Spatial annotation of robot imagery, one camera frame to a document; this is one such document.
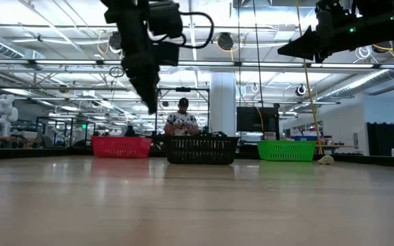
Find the baseball cap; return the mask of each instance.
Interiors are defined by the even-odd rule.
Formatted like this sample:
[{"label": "baseball cap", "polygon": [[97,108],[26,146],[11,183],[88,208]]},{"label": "baseball cap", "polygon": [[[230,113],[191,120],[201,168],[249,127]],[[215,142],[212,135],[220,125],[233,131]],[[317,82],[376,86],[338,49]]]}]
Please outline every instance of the baseball cap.
[{"label": "baseball cap", "polygon": [[181,98],[181,99],[179,100],[179,105],[182,106],[182,107],[188,107],[188,105],[189,105],[188,99],[186,99],[186,98]]}]

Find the pillar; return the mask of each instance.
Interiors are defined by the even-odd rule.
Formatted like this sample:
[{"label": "pillar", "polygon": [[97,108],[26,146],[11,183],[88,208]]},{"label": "pillar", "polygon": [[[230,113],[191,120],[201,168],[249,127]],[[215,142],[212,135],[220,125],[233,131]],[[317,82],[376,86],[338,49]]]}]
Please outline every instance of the pillar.
[{"label": "pillar", "polygon": [[211,74],[209,130],[222,131],[229,137],[236,133],[235,74],[214,72]]}]

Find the red basket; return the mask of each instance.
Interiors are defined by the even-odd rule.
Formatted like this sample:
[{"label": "red basket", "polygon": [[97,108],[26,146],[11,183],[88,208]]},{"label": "red basket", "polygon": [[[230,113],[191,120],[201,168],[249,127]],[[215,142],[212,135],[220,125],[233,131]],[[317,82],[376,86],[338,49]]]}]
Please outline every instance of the red basket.
[{"label": "red basket", "polygon": [[92,137],[94,156],[147,158],[152,139],[144,137]]}]

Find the green basket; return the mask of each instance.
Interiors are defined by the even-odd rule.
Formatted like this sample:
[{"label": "green basket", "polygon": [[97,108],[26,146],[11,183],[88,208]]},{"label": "green basket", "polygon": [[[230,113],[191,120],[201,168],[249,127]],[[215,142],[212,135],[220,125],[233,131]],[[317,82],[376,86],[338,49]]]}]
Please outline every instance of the green basket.
[{"label": "green basket", "polygon": [[316,141],[258,142],[261,159],[266,161],[313,161]]}]

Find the patterned shirt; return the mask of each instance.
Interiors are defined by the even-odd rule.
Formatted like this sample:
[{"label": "patterned shirt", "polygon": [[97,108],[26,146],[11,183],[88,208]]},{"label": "patterned shirt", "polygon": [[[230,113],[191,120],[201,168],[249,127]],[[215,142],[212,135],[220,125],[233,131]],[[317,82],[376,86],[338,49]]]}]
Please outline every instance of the patterned shirt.
[{"label": "patterned shirt", "polygon": [[174,112],[170,114],[167,118],[167,125],[175,126],[177,124],[181,125],[181,128],[174,130],[174,136],[188,136],[188,130],[185,128],[186,124],[198,127],[197,119],[190,113]]}]

